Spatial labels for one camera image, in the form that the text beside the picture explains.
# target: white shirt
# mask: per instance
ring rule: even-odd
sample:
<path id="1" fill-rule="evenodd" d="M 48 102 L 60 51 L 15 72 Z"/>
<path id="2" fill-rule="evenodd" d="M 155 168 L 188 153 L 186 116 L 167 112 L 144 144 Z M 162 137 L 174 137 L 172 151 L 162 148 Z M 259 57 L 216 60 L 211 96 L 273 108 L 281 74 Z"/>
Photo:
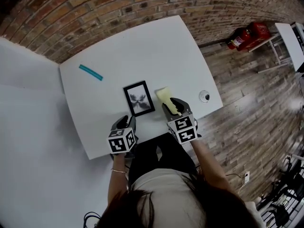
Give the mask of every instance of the white shirt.
<path id="1" fill-rule="evenodd" d="M 141 176 L 134 183 L 135 189 L 153 192 L 154 227 L 156 228 L 201 228 L 205 213 L 182 176 L 186 173 L 172 169 L 155 169 Z M 246 203 L 248 211 L 261 228 L 265 224 L 254 203 Z M 144 206 L 144 223 L 149 220 L 149 201 Z"/>

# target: framed picture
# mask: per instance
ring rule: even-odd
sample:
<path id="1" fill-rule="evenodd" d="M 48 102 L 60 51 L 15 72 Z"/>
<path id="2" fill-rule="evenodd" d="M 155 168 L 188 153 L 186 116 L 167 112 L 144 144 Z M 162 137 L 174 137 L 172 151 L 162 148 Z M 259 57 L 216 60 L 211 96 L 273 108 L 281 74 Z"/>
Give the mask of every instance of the framed picture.
<path id="1" fill-rule="evenodd" d="M 146 81 L 127 86 L 123 90 L 133 116 L 155 111 Z"/>

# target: power strip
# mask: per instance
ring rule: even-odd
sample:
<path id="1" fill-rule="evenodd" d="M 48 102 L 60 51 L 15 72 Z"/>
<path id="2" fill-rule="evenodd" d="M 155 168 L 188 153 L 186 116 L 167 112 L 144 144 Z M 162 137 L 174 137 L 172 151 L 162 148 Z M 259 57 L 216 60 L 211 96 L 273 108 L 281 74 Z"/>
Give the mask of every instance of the power strip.
<path id="1" fill-rule="evenodd" d="M 245 184 L 247 184 L 249 182 L 249 177 L 250 177 L 250 172 L 246 171 L 245 172 Z"/>

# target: person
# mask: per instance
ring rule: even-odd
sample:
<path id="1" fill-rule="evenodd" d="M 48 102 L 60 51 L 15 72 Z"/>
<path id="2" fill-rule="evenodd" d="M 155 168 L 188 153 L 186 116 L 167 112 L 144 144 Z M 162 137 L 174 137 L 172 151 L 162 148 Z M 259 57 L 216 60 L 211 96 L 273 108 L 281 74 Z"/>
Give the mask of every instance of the person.
<path id="1" fill-rule="evenodd" d="M 247 208 L 231 187 L 202 140 L 191 145 L 201 172 L 170 133 L 135 148 L 128 181 L 124 154 L 115 155 L 108 207 L 97 228 L 265 227 L 257 210 Z"/>

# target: fiducial marker cube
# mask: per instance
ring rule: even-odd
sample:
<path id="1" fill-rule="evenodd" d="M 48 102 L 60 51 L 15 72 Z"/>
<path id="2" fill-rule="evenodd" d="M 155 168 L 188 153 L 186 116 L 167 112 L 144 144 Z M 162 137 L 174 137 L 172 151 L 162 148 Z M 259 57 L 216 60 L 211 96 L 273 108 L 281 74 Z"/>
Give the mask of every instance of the fiducial marker cube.
<path id="1" fill-rule="evenodd" d="M 193 114 L 167 123 L 173 137 L 180 144 L 188 143 L 198 138 Z"/>
<path id="2" fill-rule="evenodd" d="M 107 137 L 107 142 L 112 154 L 129 152 L 135 145 L 133 129 L 130 127 L 112 130 Z"/>

